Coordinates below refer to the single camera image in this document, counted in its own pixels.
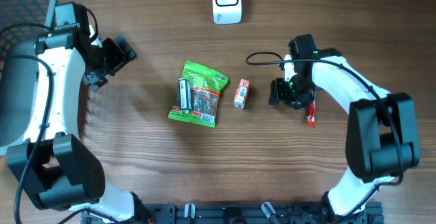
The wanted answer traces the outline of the green snack bag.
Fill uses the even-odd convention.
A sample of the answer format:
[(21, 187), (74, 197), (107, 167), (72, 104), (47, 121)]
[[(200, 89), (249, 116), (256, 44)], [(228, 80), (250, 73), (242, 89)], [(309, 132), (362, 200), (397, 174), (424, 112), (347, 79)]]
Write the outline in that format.
[(181, 78), (188, 79), (191, 85), (192, 110), (190, 113), (181, 112), (178, 89), (176, 104), (172, 106), (168, 118), (215, 127), (217, 104), (230, 79), (214, 69), (190, 61), (185, 63)]

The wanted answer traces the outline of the red snack bar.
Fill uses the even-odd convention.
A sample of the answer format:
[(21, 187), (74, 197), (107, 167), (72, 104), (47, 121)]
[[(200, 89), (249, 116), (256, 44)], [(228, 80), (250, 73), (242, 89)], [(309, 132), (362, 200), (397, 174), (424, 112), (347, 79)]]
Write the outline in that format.
[(307, 108), (307, 124), (311, 127), (316, 127), (315, 109), (316, 109), (316, 102), (312, 101), (310, 106)]

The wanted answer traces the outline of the orange tissue pack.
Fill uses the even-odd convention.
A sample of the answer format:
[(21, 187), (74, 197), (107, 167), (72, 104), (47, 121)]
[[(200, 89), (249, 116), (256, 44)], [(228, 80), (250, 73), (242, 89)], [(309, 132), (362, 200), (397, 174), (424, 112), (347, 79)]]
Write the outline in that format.
[(236, 108), (243, 109), (245, 107), (249, 92), (249, 81), (241, 79), (234, 97), (234, 105)]

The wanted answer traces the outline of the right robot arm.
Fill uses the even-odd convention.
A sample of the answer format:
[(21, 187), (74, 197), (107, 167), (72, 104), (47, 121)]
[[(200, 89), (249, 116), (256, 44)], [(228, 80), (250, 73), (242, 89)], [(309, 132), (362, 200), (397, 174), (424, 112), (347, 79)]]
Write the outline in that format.
[(419, 163), (414, 101), (368, 81), (337, 49), (317, 48), (310, 34), (295, 37), (288, 48), (289, 55), (276, 62), (285, 76), (271, 82), (268, 102), (309, 109), (316, 90), (322, 89), (346, 111), (348, 167), (323, 195), (318, 219), (355, 221), (367, 213), (366, 203), (382, 187), (401, 184), (405, 171)]

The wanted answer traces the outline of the green white small box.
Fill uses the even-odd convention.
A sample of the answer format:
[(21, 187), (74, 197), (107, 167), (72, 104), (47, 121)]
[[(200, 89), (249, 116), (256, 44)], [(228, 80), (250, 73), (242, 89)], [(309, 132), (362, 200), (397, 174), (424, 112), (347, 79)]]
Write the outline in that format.
[(191, 105), (191, 85), (186, 78), (178, 79), (180, 109), (183, 113), (190, 113)]

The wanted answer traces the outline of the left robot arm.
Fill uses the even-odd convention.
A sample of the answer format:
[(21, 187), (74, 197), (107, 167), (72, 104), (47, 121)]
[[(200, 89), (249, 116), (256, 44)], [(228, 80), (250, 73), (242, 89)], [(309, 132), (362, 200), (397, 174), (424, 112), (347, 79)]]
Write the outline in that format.
[(31, 59), (38, 79), (31, 118), (22, 143), (6, 151), (18, 181), (39, 210), (83, 213), (88, 221), (154, 223), (155, 217), (132, 192), (106, 182), (97, 157), (80, 141), (80, 87), (97, 90), (136, 58), (124, 37), (99, 40), (92, 11), (69, 2), (56, 6), (54, 28), (37, 36)]

